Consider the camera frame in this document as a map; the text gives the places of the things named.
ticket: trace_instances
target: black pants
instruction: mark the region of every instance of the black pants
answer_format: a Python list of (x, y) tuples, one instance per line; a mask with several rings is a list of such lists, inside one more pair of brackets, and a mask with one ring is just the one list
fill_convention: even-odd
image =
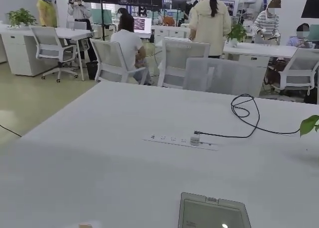
[[(89, 19), (80, 19), (80, 20), (75, 19), (75, 21), (86, 22), (86, 29), (87, 30), (92, 30), (91, 22), (90, 22)], [(94, 49), (92, 47), (92, 44), (91, 44), (90, 40), (89, 40), (89, 46), (90, 46), (90, 48), (88, 49), (88, 54), (89, 54), (90, 61), (96, 61), (96, 54), (94, 52)], [(80, 54), (81, 54), (81, 59), (84, 59), (84, 51), (81, 51)]]

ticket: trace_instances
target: power strip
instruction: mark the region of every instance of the power strip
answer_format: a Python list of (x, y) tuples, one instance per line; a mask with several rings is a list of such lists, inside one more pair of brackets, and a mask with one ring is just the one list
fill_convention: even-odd
[(201, 141), (199, 146), (192, 146), (190, 145), (190, 138), (179, 138), (175, 136), (152, 134), (152, 135), (146, 136), (145, 138), (143, 138), (143, 140), (151, 141), (151, 142), (161, 142), (161, 143), (184, 146), (184, 147), (193, 147), (193, 148), (199, 148), (199, 149), (205, 149), (205, 150), (211, 150), (211, 151), (218, 151), (218, 149), (216, 149), (217, 144), (209, 143), (209, 142)]

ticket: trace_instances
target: chair base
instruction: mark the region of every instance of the chair base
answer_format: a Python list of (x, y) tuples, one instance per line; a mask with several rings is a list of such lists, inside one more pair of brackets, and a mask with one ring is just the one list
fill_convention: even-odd
[(72, 70), (70, 70), (70, 69), (62, 68), (62, 64), (59, 63), (59, 66), (58, 66), (58, 67), (53, 68), (53, 69), (49, 70), (48, 72), (45, 72), (44, 74), (42, 74), (42, 79), (44, 80), (44, 79), (45, 79), (45, 76), (50, 75), (50, 74), (53, 74), (53, 73), (56, 73), (56, 72), (58, 73), (58, 78), (57, 78), (57, 80), (56, 80), (58, 83), (60, 83), (61, 73), (62, 73), (62, 72), (65, 72), (65, 73), (68, 73), (68, 74), (72, 74), (72, 75), (74, 75), (75, 78), (78, 77), (78, 73), (76, 73), (76, 72), (74, 72), (74, 71), (72, 71)]

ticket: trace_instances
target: pole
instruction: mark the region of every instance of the pole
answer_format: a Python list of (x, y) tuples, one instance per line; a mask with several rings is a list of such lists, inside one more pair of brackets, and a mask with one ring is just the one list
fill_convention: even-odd
[(101, 17), (102, 17), (102, 39), (105, 40), (103, 1), (100, 0), (100, 3), (101, 3)]

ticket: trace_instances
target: plant leaf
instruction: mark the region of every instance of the plant leaf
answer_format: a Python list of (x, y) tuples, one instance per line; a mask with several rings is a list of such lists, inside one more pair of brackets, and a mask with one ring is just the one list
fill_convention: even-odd
[(318, 120), (319, 120), (319, 115), (312, 115), (311, 117), (303, 120), (300, 124), (300, 137), (302, 135), (305, 135), (311, 132), (311, 130), (313, 130)]

